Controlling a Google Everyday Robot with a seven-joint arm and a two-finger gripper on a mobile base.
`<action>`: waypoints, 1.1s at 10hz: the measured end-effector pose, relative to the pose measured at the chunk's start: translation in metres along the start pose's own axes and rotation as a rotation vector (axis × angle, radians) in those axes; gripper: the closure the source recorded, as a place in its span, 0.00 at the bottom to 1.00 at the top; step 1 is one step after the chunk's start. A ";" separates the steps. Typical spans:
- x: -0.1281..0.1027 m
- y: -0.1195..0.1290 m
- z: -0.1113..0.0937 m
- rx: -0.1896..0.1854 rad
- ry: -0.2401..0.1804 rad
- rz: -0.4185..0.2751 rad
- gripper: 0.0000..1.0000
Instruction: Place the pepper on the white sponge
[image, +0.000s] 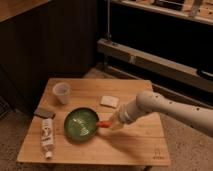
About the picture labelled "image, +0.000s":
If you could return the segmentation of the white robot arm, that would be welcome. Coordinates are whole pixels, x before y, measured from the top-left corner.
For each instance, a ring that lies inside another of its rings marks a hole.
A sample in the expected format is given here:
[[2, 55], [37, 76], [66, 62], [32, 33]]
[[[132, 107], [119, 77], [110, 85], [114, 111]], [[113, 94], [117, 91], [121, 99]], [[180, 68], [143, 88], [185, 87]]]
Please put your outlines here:
[[166, 114], [213, 138], [213, 109], [173, 101], [163, 95], [144, 90], [122, 105], [110, 118], [112, 130], [121, 129], [153, 112]]

